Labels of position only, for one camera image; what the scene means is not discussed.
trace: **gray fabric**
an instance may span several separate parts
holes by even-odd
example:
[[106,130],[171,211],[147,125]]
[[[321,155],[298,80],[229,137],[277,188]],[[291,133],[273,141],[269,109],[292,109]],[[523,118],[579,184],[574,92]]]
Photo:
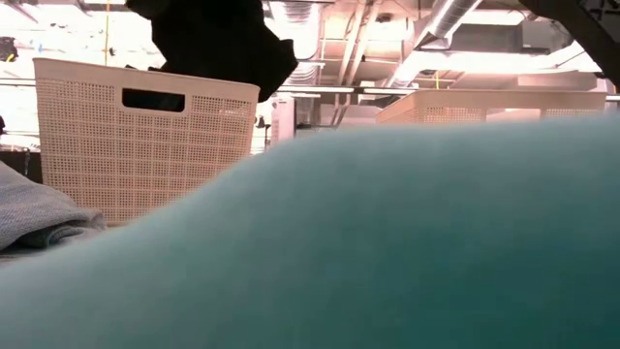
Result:
[[94,234],[105,227],[101,212],[79,208],[67,195],[0,163],[0,250],[15,242],[47,248],[63,238]]

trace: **black fabric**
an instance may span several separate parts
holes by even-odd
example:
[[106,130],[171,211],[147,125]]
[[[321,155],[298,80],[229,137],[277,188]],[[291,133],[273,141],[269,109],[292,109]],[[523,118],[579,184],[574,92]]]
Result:
[[167,59],[162,72],[252,83],[264,102],[297,67],[293,41],[280,41],[264,25],[260,0],[131,0],[127,6],[151,19],[153,43]]

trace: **ceiling duct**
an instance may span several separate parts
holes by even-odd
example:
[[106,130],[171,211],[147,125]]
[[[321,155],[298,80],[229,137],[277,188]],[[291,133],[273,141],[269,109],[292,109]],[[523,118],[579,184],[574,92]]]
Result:
[[[279,36],[293,39],[297,59],[308,60],[319,49],[321,30],[320,5],[309,2],[269,2],[273,19],[280,28]],[[316,84],[319,67],[300,62],[285,82],[291,84]]]
[[[431,14],[421,19],[421,30],[416,33],[414,47],[421,48],[436,41],[448,40],[463,22],[465,15],[473,11],[482,0],[436,0]],[[413,62],[416,50],[402,62],[386,87],[407,87],[419,71]]]

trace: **white plastic basket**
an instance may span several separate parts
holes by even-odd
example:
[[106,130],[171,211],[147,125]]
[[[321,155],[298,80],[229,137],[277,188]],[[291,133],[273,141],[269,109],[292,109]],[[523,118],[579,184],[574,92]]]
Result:
[[[122,223],[250,153],[259,88],[35,59],[44,184]],[[124,89],[185,96],[181,112],[127,108]]]
[[598,113],[605,93],[510,90],[420,90],[377,114],[378,123],[458,123]]

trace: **teal fabric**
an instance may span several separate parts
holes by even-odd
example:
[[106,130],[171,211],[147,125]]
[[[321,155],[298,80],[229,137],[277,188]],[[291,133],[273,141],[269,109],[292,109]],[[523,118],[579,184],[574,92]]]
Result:
[[0,270],[0,346],[620,348],[620,120],[283,144]]

